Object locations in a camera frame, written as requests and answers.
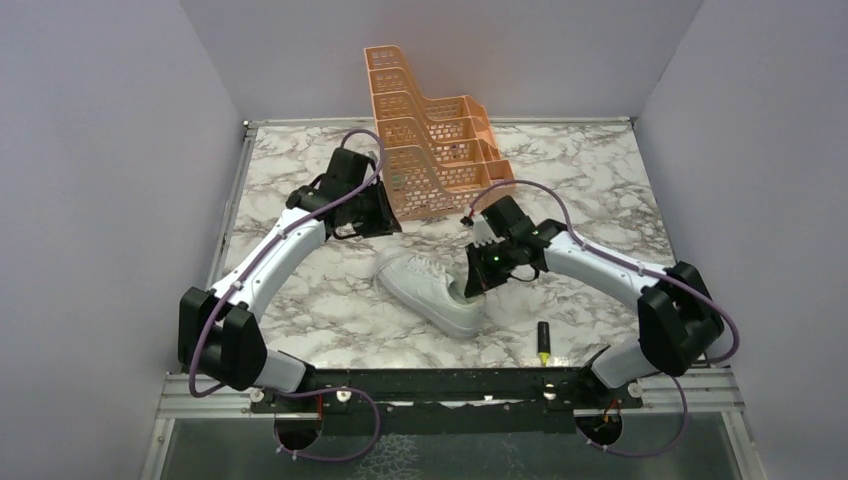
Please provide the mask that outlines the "white sneaker shoe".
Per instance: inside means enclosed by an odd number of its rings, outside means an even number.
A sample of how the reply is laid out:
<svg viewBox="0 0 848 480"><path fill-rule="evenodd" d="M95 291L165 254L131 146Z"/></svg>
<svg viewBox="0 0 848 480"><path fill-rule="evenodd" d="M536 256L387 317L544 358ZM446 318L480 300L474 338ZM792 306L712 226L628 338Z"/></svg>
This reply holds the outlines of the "white sneaker shoe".
<svg viewBox="0 0 848 480"><path fill-rule="evenodd" d="M461 276L432 257L388 247L376 256L374 277L405 307L450 337L470 339L482 328L486 298L467 298Z"/></svg>

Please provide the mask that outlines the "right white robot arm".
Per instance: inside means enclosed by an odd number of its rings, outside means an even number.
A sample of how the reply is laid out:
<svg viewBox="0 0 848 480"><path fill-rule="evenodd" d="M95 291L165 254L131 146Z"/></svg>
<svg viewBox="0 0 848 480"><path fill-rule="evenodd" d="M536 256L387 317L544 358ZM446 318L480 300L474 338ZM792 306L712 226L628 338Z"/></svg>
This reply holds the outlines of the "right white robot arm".
<svg viewBox="0 0 848 480"><path fill-rule="evenodd" d="M600 407L621 387L655 373L678 377L724 332L720 315L706 303L708 292L697 270L679 262L672 268L640 268L631 258L594 253L583 238L559 221L536 225L523 218L511 227L492 227L481 214L464 218L473 241L466 247L465 294L482 294L505 284L514 270L559 274L582 282L636 313L638 336L606 348L583 368L579 398Z"/></svg>

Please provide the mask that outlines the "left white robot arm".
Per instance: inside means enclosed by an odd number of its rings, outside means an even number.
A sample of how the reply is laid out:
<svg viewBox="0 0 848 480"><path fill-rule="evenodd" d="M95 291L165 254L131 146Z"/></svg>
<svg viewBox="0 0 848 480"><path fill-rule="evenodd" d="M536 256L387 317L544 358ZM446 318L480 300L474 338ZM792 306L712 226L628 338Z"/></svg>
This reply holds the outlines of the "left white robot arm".
<svg viewBox="0 0 848 480"><path fill-rule="evenodd" d="M227 276L207 290L189 288L179 303L178 355L189 373L189 391L205 374L220 387L276 389L285 407L298 411L313 401L308 365L270 350L259 323L270 302L298 266L350 225L359 237L391 235L401 227L381 181L343 194L336 187L302 186L293 192L272 230Z"/></svg>

